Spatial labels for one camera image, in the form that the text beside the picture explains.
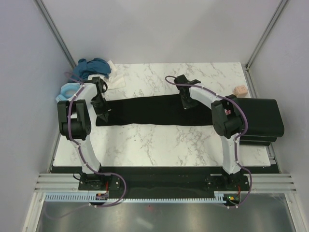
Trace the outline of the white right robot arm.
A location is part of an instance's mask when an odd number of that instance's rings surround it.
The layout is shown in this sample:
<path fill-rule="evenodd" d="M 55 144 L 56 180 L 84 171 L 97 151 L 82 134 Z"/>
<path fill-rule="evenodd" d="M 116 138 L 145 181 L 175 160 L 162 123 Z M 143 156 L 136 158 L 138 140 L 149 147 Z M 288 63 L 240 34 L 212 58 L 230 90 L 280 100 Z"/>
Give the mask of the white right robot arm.
<path fill-rule="evenodd" d="M 224 97 L 201 84 L 180 84 L 177 86 L 184 108 L 198 101 L 211 109 L 212 125 L 220 136 L 223 150 L 222 168 L 227 175 L 221 178 L 222 187 L 233 190 L 239 180 L 235 175 L 242 169 L 238 154 L 240 137 L 248 130 L 248 120 L 236 102 L 237 97 Z"/>

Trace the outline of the blue t shirt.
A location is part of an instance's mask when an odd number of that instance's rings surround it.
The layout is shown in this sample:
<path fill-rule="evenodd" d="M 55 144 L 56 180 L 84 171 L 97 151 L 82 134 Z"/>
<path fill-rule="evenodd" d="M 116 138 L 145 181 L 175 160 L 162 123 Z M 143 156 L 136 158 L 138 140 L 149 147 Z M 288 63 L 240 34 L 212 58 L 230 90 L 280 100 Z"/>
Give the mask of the blue t shirt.
<path fill-rule="evenodd" d="M 93 74 L 102 74 L 108 77 L 111 72 L 112 70 L 109 64 L 101 58 L 94 58 L 90 61 L 81 58 L 78 60 L 77 66 L 73 69 L 71 77 L 76 80 L 85 80 L 89 75 Z"/>

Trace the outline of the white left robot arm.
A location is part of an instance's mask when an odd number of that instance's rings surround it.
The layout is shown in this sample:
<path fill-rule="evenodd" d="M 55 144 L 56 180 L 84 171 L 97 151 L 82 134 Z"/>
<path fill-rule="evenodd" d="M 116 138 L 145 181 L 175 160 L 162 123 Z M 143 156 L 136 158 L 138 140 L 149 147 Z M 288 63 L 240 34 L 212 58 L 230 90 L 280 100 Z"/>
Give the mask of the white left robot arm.
<path fill-rule="evenodd" d="M 101 164 L 97 159 L 90 140 L 92 121 L 101 119 L 108 122 L 109 107 L 104 93 L 108 86 L 103 80 L 80 84 L 77 92 L 64 101 L 57 103 L 57 115 L 60 134 L 74 146 L 82 172 L 93 174 L 89 185 L 101 190 L 106 185 L 106 178 L 99 174 Z"/>

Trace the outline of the black t shirt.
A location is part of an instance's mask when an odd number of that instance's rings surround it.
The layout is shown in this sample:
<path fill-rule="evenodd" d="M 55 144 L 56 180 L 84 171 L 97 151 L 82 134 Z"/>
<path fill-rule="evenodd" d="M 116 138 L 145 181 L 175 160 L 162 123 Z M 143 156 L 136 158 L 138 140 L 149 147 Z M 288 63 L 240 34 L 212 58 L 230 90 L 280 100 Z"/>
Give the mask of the black t shirt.
<path fill-rule="evenodd" d="M 178 94 L 139 97 L 108 101 L 111 108 L 108 122 L 96 119 L 96 126 L 123 126 L 129 124 L 211 126 L 211 109 L 198 103 L 184 109 Z"/>

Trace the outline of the black and pink drawer box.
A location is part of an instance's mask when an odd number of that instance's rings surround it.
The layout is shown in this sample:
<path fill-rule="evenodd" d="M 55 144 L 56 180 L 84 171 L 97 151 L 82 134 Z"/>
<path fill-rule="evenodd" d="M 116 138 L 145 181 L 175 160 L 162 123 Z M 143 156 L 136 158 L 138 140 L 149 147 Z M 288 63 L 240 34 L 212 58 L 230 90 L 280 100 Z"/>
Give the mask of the black and pink drawer box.
<path fill-rule="evenodd" d="M 269 146 L 284 135 L 284 124 L 275 99 L 239 98 L 238 104 L 248 120 L 241 145 Z"/>

